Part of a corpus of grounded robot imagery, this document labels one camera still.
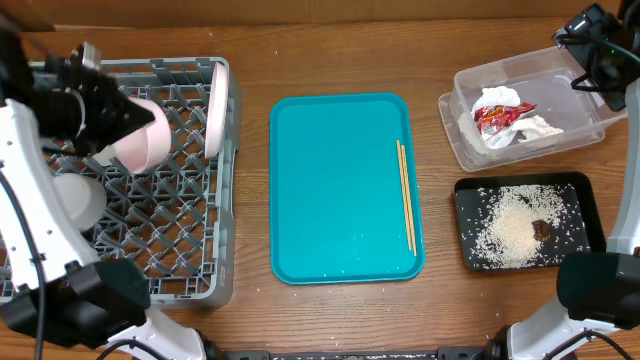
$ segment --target red wrapper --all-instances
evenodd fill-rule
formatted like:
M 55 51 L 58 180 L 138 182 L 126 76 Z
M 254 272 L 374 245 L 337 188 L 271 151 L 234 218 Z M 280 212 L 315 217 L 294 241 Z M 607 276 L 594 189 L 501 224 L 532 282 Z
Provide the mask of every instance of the red wrapper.
M 536 105 L 528 103 L 522 103 L 518 106 L 485 106 L 476 110 L 473 121 L 478 124 L 480 134 L 495 135 L 535 108 Z

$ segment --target teal tray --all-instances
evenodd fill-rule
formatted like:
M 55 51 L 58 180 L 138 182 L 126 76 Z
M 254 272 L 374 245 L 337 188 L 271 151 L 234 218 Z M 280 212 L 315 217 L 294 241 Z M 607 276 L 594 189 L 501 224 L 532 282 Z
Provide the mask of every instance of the teal tray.
M 425 263 L 409 111 L 390 93 L 287 98 L 271 111 L 271 266 L 287 284 L 408 280 Z M 396 140 L 406 146 L 417 256 Z

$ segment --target chopsticks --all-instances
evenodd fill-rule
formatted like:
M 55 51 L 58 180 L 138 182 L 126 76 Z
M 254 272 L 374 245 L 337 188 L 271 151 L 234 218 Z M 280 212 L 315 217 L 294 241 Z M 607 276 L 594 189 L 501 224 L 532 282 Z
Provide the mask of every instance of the chopsticks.
M 409 251 L 413 250 L 413 256 L 418 256 L 415 229 L 413 227 L 413 209 L 411 206 L 411 190 L 409 186 L 409 172 L 407 169 L 407 151 L 404 145 L 400 145 L 400 140 L 396 140 L 396 147 L 398 150 L 400 181 L 402 182 L 402 202 L 404 204 L 404 222 L 407 230 L 407 243 L 409 245 Z

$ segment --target transparent container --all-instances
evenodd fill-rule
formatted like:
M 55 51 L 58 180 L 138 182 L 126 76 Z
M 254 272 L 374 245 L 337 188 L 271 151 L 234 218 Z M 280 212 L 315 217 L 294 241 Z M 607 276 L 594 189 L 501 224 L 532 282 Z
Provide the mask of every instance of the transparent container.
M 478 171 L 552 154 L 604 139 L 604 129 L 625 118 L 612 111 L 598 93 L 575 91 L 571 81 L 584 70 L 566 49 L 552 47 L 458 72 L 454 89 L 438 100 L 440 115 L 453 152 L 465 171 Z M 520 100 L 536 104 L 532 115 L 564 132 L 521 143 L 518 134 L 510 145 L 490 149 L 484 145 L 470 109 L 482 88 L 506 86 Z

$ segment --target wooden table top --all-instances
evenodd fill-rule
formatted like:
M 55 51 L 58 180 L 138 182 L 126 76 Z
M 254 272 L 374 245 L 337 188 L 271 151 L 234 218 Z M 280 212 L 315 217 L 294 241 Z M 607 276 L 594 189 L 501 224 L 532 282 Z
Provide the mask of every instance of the wooden table top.
M 476 174 L 461 170 L 437 100 L 457 71 L 552 46 L 567 19 L 449 20 L 331 26 L 262 26 L 47 33 L 68 54 L 87 40 L 105 59 L 222 56 L 245 95 L 235 174 L 237 236 L 233 298 L 219 310 L 168 310 L 224 350 L 271 352 L 425 350 L 483 345 L 505 324 L 526 319 L 555 294 L 557 269 L 472 274 L 462 263 L 451 193 L 469 176 L 581 171 L 591 179 L 605 233 L 621 199 L 626 120 L 599 144 Z M 31 58 L 37 59 L 34 51 Z M 288 96 L 390 91 L 409 106 L 427 262 L 397 283 L 288 286 L 269 260 L 269 114 Z M 638 333 L 616 341 L 640 357 Z M 0 328 L 4 359 L 29 359 L 33 340 Z M 48 360 L 93 359 L 97 352 L 47 346 Z M 601 341 L 580 356 L 617 356 Z M 125 359 L 115 355 L 113 359 Z

